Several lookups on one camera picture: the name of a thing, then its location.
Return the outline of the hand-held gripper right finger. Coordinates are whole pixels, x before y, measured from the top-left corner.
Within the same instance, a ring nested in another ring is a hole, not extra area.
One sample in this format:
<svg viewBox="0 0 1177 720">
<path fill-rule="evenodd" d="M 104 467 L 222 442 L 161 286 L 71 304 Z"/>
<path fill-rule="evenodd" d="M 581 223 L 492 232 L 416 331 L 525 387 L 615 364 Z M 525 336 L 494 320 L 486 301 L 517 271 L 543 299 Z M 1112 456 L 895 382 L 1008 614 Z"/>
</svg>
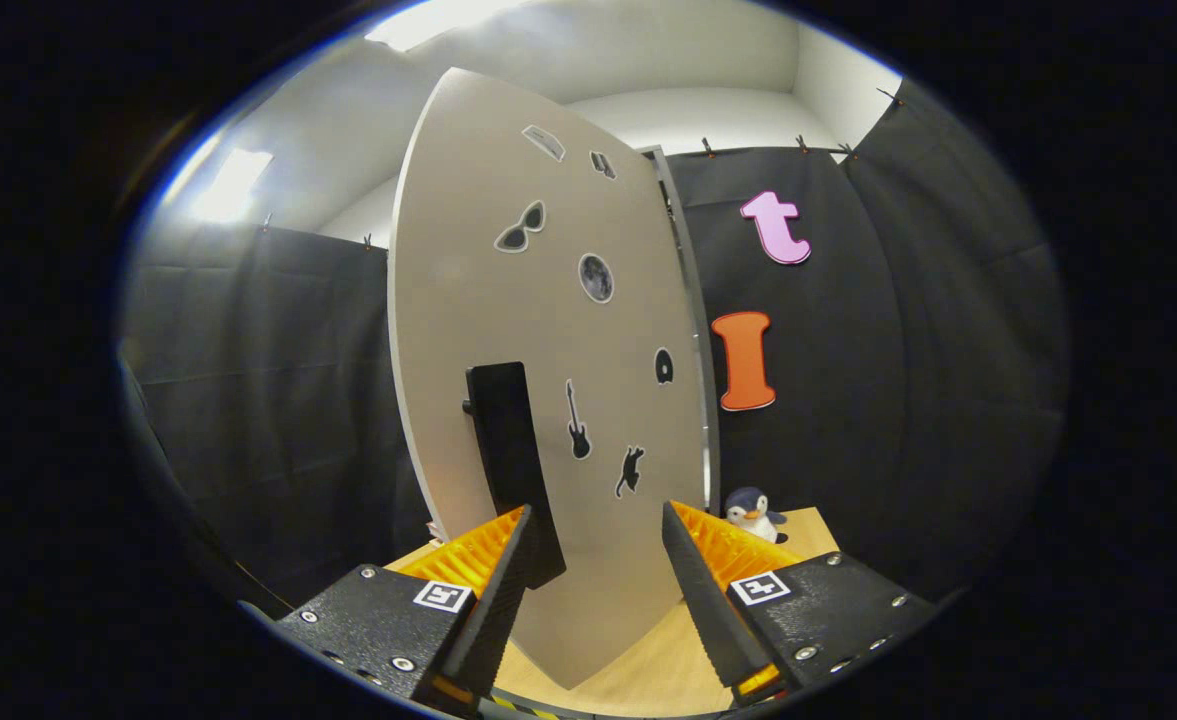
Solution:
<svg viewBox="0 0 1177 720">
<path fill-rule="evenodd" d="M 699 642 L 736 707 L 812 696 L 939 615 L 842 551 L 803 559 L 670 501 L 661 541 Z"/>
</svg>

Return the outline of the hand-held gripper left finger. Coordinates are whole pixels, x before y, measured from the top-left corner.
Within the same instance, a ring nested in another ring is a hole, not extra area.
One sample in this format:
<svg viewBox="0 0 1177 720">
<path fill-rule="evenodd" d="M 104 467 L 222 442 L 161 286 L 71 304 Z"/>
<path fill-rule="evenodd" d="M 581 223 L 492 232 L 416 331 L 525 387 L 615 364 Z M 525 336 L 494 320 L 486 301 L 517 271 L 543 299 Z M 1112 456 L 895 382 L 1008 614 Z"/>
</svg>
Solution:
<svg viewBox="0 0 1177 720">
<path fill-rule="evenodd" d="M 275 636 L 401 705 L 476 716 L 496 684 L 536 553 L 523 505 L 400 569 L 361 565 L 275 624 Z"/>
</svg>

